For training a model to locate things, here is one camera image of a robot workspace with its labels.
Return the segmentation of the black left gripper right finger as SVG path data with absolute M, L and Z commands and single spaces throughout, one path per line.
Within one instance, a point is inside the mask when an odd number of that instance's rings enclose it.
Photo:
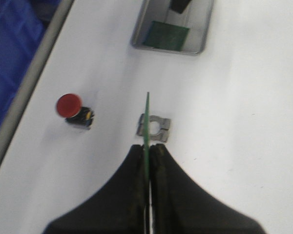
M 263 234 L 254 219 L 197 185 L 164 144 L 149 151 L 153 230 L 156 234 Z

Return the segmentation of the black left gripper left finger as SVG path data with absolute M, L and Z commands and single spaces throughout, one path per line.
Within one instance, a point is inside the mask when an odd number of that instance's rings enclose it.
M 143 234 L 147 204 L 144 148 L 132 145 L 124 161 L 87 201 L 50 222 L 46 234 Z

